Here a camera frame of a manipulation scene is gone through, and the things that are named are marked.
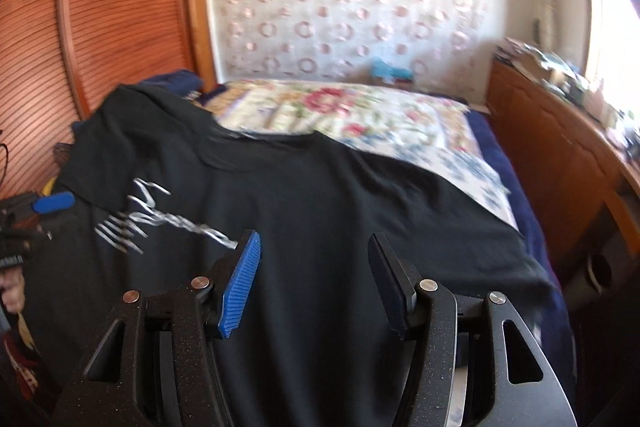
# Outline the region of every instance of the mattress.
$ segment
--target mattress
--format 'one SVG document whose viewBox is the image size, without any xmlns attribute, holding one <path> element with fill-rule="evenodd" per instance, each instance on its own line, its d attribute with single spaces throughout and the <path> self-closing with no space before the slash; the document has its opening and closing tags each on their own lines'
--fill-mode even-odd
<svg viewBox="0 0 640 427">
<path fill-rule="evenodd" d="M 556 284 L 552 303 L 543 313 L 540 339 L 565 393 L 573 400 L 573 335 L 560 285 L 549 263 L 540 224 L 482 114 L 446 98 L 299 80 L 235 81 L 202 102 L 227 128 L 277 133 L 320 130 L 360 150 L 412 162 L 442 175 L 516 227 L 527 252 Z M 376 120 L 377 114 L 385 117 Z M 487 201 L 487 191 L 497 194 L 490 198 L 494 204 Z"/>
</svg>

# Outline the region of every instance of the white graphic print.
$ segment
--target white graphic print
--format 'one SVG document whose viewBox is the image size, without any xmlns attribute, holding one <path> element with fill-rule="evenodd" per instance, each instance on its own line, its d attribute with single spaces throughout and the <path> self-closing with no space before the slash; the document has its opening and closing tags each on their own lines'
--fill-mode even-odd
<svg viewBox="0 0 640 427">
<path fill-rule="evenodd" d="M 166 214 L 158 210 L 156 208 L 156 200 L 151 196 L 147 187 L 155 188 L 164 194 L 171 195 L 171 192 L 166 190 L 166 188 L 155 183 L 145 182 L 140 178 L 134 179 L 133 182 L 140 189 L 142 199 L 133 195 L 127 196 L 127 199 L 139 204 L 142 207 L 142 211 L 130 212 L 129 214 L 118 212 L 116 216 L 109 216 L 95 227 L 95 232 L 112 247 L 124 253 L 127 253 L 127 247 L 132 248 L 138 253 L 143 253 L 132 240 L 135 238 L 136 233 L 139 233 L 142 237 L 148 236 L 136 223 L 150 225 L 152 227 L 159 227 L 160 225 L 164 225 L 164 223 L 168 223 L 179 229 L 207 235 L 230 250 L 235 249 L 238 245 L 237 241 L 229 239 L 225 234 L 212 229 L 208 225 L 196 225 L 186 217 Z"/>
</svg>

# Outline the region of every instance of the navy blue sheet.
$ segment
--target navy blue sheet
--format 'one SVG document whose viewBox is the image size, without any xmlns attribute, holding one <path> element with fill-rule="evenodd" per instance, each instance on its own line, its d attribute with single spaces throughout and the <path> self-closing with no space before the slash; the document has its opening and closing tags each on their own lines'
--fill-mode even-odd
<svg viewBox="0 0 640 427">
<path fill-rule="evenodd" d="M 542 265 L 549 277 L 556 282 L 557 290 L 554 292 L 553 302 L 543 312 L 541 325 L 542 350 L 556 372 L 556 376 L 569 401 L 573 403 L 575 398 L 574 337 L 558 279 L 551 269 L 551 264 L 546 254 L 545 237 L 542 233 L 542 228 L 533 213 L 529 200 L 527 200 L 522 190 L 509 159 L 498 145 L 485 117 L 478 111 L 471 110 L 466 114 L 466 119 L 476 136 L 484 161 L 498 172 L 502 184 L 510 191 L 508 196 L 509 203 L 518 229 L 524 236 L 527 251 Z"/>
</svg>

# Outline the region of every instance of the door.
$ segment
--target door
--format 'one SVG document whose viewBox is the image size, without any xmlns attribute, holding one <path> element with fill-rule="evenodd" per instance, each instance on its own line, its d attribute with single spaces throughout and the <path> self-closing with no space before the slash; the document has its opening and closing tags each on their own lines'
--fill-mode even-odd
<svg viewBox="0 0 640 427">
<path fill-rule="evenodd" d="M 540 108 L 538 124 L 529 143 L 538 166 L 527 177 L 527 196 L 536 215 L 541 214 L 548 198 L 562 177 L 572 154 L 572 142 L 552 112 Z"/>
<path fill-rule="evenodd" d="M 605 174 L 593 153 L 576 142 L 558 183 L 549 193 L 540 225 L 552 263 L 571 251 L 603 205 Z"/>
<path fill-rule="evenodd" d="M 532 142 L 537 142 L 534 137 L 538 133 L 540 108 L 521 87 L 513 86 L 511 91 L 511 103 L 501 124 L 500 145 L 511 161 L 527 197 L 530 197 L 541 164 L 536 149 L 532 148 Z"/>
<path fill-rule="evenodd" d="M 205 90 L 211 90 L 216 87 L 217 81 L 209 32 L 207 0 L 187 0 L 187 4 L 195 71 L 203 80 Z"/>
</svg>

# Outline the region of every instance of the black t-shirt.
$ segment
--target black t-shirt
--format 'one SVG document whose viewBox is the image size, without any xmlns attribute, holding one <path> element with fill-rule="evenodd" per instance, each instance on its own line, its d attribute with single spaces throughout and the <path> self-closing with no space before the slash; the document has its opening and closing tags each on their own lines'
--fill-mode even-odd
<svg viewBox="0 0 640 427">
<path fill-rule="evenodd" d="M 260 233 L 240 327 L 217 345 L 239 427 L 391 425 L 410 346 L 369 270 L 374 232 L 421 276 L 464 295 L 500 290 L 526 319 L 550 288 L 520 234 L 436 174 L 319 133 L 243 136 L 156 88 L 113 92 L 57 187 L 76 194 L 77 219 L 26 267 L 25 313 L 61 383 L 124 291 L 174 289 L 229 251 L 193 227 Z M 145 222 L 150 209 L 166 219 Z M 122 237 L 117 220 L 136 212 L 142 233 Z"/>
</svg>

